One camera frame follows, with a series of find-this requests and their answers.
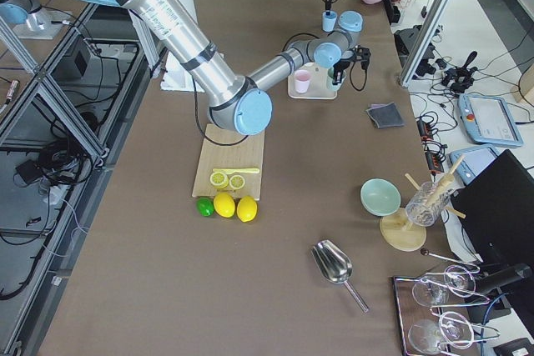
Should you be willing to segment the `light blue plastic cup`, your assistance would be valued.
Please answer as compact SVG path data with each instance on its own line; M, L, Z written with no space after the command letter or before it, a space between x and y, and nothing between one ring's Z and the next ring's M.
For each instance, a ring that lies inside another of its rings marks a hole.
M322 30L325 33L332 32L337 21L337 14L334 11L327 10L322 13Z

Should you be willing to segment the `pink plastic cup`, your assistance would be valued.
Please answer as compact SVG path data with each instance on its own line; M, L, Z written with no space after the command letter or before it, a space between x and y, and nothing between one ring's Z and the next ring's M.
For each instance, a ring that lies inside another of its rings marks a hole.
M294 74L294 89L297 93L306 93L309 89L311 73L305 69L299 69Z

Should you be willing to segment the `beige rabbit serving tray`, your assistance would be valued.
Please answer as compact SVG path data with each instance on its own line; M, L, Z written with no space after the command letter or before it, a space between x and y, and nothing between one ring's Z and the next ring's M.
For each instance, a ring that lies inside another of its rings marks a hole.
M310 85L305 93L298 93L295 90L294 76L287 78L287 93L290 98L310 99L310 100L333 100L337 97L337 92L329 87L328 69L316 63L306 63L301 67L310 73Z

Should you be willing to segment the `grey folded cloth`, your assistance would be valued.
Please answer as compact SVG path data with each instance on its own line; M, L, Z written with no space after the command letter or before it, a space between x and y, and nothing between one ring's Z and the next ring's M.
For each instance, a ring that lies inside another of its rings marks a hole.
M376 128L399 128L405 125L395 103L373 103L366 110Z

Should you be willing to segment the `blue teach pendant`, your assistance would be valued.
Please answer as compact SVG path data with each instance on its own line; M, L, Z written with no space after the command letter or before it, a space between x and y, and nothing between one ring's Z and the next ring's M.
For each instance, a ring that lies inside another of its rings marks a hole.
M460 156L464 157L456 169L456 173L461 181L467 185L497 159L499 154L499 151L492 144L483 144L452 151L449 158L451 163L455 163Z
M461 121L474 143L519 148L524 142L501 97L462 93L458 97Z

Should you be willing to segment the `green plastic bowl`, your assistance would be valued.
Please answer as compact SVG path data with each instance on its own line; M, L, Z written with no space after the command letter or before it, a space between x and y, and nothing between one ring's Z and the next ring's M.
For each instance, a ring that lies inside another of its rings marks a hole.
M401 195L393 183L381 178L372 178L362 185L360 201L366 211L384 217L399 209Z

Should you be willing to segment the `wooden cutting board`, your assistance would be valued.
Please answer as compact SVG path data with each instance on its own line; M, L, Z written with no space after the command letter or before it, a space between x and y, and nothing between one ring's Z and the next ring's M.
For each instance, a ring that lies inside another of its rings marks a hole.
M209 181L214 168L257 168L259 170L257 173L239 173L245 180L243 188L234 191L227 187L223 188L223 191L229 192L234 198L250 196L259 201L263 160L264 132L249 136L242 143L231 147L221 147L205 139L199 155L192 196L194 198L212 198L219 192L219 189L215 188Z

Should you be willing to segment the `clear glass tumbler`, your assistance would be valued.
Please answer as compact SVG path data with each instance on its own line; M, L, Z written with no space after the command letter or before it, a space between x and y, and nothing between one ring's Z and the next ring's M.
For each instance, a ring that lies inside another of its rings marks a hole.
M425 182L406 205L406 215L410 222L422 226L431 226L445 206L449 203L451 189L439 193L436 183Z

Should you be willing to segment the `yellow plastic knife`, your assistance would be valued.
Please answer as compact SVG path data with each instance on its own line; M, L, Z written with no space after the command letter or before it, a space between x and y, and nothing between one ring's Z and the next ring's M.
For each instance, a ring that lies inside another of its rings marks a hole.
M213 168L212 172L225 173L225 174L236 174L236 173L257 174L257 173L260 173L260 169L259 168Z

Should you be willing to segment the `upper lemon slice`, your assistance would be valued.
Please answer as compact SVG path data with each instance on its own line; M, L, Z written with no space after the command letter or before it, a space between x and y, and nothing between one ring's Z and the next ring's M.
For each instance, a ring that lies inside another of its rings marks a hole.
M245 184L246 180L242 175L234 174L229 177L229 187L234 191L244 188Z

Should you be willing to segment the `lemon slice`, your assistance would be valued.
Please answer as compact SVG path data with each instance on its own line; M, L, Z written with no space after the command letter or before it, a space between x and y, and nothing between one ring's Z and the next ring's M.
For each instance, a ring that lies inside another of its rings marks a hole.
M215 189L225 189L229 186L229 176L223 172L212 172L209 176L209 182Z
M229 177L229 187L234 191L244 188L245 184L246 180L242 175L234 174Z

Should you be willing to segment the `wooden cup stand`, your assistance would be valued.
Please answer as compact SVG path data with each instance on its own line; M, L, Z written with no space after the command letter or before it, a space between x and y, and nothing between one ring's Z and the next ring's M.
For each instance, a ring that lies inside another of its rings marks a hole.
M452 165L451 169L442 175L441 179L436 183L438 187L436 193L450 187L454 181L454 172L459 167L463 158L463 156L460 156ZM416 188L417 192L422 184L419 185L408 173L405 176ZM448 209L460 218L466 217L463 212L457 211L451 206L446 205L444 209ZM406 215L406 207L399 208L395 213L382 217L380 219L380 231L388 244L405 252L411 252L421 248L426 241L426 227L410 222Z

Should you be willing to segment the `lower lemon slice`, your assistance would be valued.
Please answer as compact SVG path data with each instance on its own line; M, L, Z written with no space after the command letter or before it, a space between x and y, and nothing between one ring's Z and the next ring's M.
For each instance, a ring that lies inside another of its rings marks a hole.
M209 182L215 189L225 189L229 186L229 176L223 172L212 172L209 176Z

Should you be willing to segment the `whole lemon upper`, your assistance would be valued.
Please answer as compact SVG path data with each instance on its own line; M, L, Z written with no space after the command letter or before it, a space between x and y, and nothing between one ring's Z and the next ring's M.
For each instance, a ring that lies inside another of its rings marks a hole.
M258 213L258 204L254 198L245 196L241 198L237 206L238 219L243 223L251 222Z

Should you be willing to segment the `whole lemon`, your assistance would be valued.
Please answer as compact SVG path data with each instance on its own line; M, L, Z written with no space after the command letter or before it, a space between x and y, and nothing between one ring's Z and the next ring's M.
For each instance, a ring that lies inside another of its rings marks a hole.
M238 219L243 223L251 222L258 213L258 204L254 198L245 196L241 198L237 206Z
M214 200L215 212L224 218L232 218L235 213L234 198L228 193L218 193L215 195Z

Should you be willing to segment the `whole lemon lower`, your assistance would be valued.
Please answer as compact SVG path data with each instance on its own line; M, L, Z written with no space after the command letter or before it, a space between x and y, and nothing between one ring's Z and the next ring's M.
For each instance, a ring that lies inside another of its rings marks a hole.
M232 218L235 213L234 198L228 193L218 193L215 195L214 200L215 212L224 218Z

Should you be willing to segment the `metal scoop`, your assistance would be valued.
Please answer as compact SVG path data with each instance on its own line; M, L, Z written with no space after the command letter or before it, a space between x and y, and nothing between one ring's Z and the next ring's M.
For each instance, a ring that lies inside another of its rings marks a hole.
M331 283L343 284L362 312L368 313L370 308L350 282L353 271L350 258L329 239L314 244L311 252L322 275Z

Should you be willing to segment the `green lime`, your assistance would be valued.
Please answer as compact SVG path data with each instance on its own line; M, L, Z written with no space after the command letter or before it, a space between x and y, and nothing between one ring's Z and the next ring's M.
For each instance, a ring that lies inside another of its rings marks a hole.
M196 208L203 217L210 217L215 213L213 201L210 198L198 198Z

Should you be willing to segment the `upper wine glass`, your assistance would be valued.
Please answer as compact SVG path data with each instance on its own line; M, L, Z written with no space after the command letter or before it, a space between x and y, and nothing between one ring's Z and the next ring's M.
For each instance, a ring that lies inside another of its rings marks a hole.
M476 288L471 271L450 265L443 272L429 272L418 277L412 287L412 296L421 306L444 306L451 294L458 298L469 298Z

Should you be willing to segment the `wine glass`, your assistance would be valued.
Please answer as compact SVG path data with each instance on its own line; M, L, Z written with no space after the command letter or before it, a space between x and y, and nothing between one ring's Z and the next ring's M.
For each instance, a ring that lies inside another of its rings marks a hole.
M408 332L410 345L423 355L457 355L475 342L471 324L457 312L444 312L434 320L422 319Z
M471 271L450 265L443 272L429 272L418 277L412 287L412 296L421 306L444 306L451 294L458 298L469 298L476 288Z

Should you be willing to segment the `lower wine glass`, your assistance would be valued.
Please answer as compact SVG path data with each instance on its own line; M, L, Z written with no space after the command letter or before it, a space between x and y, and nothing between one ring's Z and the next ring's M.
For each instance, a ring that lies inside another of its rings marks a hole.
M423 355L457 355L475 342L471 324L457 312L444 312L434 320L422 319L408 332L410 345Z

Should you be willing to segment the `aluminium frame post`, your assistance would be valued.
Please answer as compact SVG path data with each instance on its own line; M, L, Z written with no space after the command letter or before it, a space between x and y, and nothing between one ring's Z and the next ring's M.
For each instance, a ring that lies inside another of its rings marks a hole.
M450 0L433 0L430 11L421 26L420 33L416 37L413 48L411 49L407 61L405 62L399 76L399 84L403 88L408 88L412 81L413 75L421 62L434 32L438 26L443 12Z

